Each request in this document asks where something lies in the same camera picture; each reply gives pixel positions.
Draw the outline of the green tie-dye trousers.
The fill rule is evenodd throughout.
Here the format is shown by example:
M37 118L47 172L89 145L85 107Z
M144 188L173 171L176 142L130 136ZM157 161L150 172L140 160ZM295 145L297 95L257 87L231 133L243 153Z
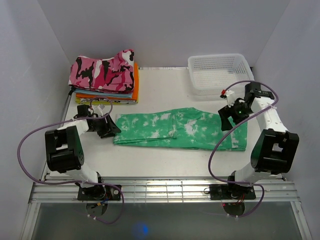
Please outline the green tie-dye trousers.
M113 138L119 146L245 151L247 123L230 135L221 130L218 114L194 107L156 113L118 114L116 125L121 132Z

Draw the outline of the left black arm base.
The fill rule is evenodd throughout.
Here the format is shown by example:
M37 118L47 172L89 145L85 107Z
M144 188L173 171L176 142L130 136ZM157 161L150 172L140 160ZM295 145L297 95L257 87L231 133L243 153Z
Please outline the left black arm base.
M78 201L119 201L121 194L118 189L105 185L94 185L91 187L79 187L77 200Z

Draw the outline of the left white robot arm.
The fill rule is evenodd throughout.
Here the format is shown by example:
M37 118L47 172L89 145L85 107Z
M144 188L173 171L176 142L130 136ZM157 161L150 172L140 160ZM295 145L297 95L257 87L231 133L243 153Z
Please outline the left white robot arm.
M101 184L101 175L85 163L80 136L96 132L100 138L114 137L121 130L108 115L103 117L103 107L78 105L76 119L55 130L46 131L46 163L50 171L72 177L80 192L95 200L105 197L107 190Z

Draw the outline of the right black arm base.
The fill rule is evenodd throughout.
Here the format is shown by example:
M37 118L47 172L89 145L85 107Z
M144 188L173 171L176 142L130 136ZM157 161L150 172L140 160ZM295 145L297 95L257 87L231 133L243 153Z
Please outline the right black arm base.
M204 189L204 194L211 200L255 200L254 188L237 184L210 184Z

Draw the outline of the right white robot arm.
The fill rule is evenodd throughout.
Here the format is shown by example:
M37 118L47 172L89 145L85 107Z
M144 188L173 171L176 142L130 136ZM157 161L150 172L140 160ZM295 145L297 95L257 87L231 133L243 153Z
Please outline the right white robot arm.
M213 200L255 199L253 185L269 176L288 173L298 148L299 136L284 126L275 108L276 93L268 87L262 89L259 82L247 80L245 84L243 98L236 97L229 88L221 92L221 98L227 100L227 105L218 111L221 129L230 131L255 117L260 136L252 149L250 162L228 176L227 183L209 187Z

